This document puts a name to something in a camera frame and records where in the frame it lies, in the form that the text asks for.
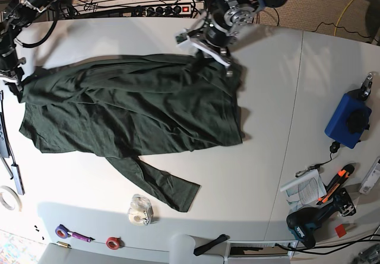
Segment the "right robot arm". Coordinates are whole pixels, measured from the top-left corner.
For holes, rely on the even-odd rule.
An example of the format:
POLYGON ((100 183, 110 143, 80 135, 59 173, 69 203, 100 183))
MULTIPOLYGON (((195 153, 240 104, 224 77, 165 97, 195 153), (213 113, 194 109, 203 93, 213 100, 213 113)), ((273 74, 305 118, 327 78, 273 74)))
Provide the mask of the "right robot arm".
POLYGON ((21 65, 25 58, 19 58, 15 40, 21 31, 35 21, 49 8, 54 9, 53 23, 45 36, 36 43, 22 43, 22 47, 32 49, 43 44, 52 34, 58 22, 60 0, 12 0, 4 10, 1 21, 1 80, 15 95, 23 91, 21 79, 24 71, 21 65))

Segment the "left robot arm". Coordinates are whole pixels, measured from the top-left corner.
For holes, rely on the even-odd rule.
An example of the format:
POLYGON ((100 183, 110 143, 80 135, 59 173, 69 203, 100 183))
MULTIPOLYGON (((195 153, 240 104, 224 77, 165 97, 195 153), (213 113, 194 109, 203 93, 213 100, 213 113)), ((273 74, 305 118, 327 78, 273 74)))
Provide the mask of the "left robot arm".
POLYGON ((194 61, 186 70, 197 73, 211 61, 216 61, 231 77, 242 67, 232 58, 229 46, 237 39, 241 29, 254 20, 266 7, 278 8, 287 0, 209 0, 193 25, 180 31, 176 44, 180 48, 195 50, 194 61))

